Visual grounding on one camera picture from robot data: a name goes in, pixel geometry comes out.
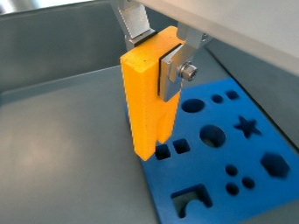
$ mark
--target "circular hole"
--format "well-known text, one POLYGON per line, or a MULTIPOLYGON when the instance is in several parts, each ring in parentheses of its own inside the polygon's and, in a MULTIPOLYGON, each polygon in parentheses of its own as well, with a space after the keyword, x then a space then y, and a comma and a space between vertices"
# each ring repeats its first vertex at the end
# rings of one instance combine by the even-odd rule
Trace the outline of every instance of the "circular hole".
POLYGON ((239 187, 234 183, 227 183, 226 189, 230 195, 238 195, 239 194, 239 187))
POLYGON ((226 134, 219 127, 216 127, 214 125, 207 125, 200 130, 200 140, 210 147, 218 148, 226 142, 226 134))
POLYGON ((236 176, 239 174, 239 169, 235 165, 232 164, 228 164, 226 166, 226 172, 230 176, 236 176))
POLYGON ((216 103, 222 103, 223 102, 223 97, 219 95, 219 94, 215 94, 212 97, 211 97, 212 101, 216 102, 216 103))
POLYGON ((242 179, 242 184, 247 189, 253 189, 257 186, 255 180, 249 177, 242 179))
POLYGON ((204 102, 199 99, 190 99, 182 104, 182 110, 187 113, 196 113, 204 108, 204 102))

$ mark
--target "rectangular hole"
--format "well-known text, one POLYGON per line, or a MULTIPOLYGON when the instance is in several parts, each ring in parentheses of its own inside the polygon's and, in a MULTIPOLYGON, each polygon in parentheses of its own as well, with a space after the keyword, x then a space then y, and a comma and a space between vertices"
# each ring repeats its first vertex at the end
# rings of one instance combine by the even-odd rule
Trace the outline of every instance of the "rectangular hole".
POLYGON ((171 152, 167 144, 160 144, 155 146, 155 157, 158 160, 167 159, 171 156, 171 152))
POLYGON ((183 154, 184 152, 191 150, 187 140, 183 138, 172 142, 172 146, 178 154, 183 154))

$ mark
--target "square hole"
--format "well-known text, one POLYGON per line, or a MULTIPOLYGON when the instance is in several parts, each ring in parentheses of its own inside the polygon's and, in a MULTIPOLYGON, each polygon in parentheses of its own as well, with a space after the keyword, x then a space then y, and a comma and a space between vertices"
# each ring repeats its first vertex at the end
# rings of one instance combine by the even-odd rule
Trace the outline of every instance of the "square hole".
POLYGON ((239 98, 239 94, 236 91, 231 90, 227 92, 227 97, 231 99, 231 100, 236 100, 239 98))
POLYGON ((155 157, 158 160, 163 160, 171 156, 171 152, 167 144, 160 144, 155 146, 155 157))
POLYGON ((183 154, 184 152, 191 150, 191 147, 190 147, 190 145, 187 143, 187 140, 184 138, 174 141, 172 146, 174 146, 178 154, 183 154))

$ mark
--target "yellow block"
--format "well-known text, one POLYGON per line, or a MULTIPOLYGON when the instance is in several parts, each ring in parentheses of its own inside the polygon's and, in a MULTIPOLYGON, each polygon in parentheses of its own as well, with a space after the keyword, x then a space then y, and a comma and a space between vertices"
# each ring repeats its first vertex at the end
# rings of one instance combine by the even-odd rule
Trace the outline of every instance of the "yellow block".
POLYGON ((176 28, 168 27, 120 58, 135 153, 143 160, 174 130, 180 93, 168 102, 159 98, 159 59, 180 43, 176 28))

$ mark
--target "small round hole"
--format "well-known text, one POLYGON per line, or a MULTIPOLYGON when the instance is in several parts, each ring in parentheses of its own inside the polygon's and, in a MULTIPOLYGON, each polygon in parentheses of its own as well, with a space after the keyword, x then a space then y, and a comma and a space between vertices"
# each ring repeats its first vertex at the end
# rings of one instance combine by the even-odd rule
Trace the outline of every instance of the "small round hole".
POLYGON ((212 97, 211 97, 212 101, 216 102, 216 103, 222 103, 223 102, 223 97, 219 95, 219 94, 215 94, 212 97))
POLYGON ((257 186, 255 180, 249 177, 242 179, 242 184, 247 189, 253 189, 257 186))
POLYGON ((234 183, 227 183, 226 189, 230 195, 238 195, 239 194, 239 187, 234 183))
POLYGON ((228 164, 226 166, 226 172, 230 176, 236 176, 239 174, 239 169, 235 165, 232 164, 228 164))

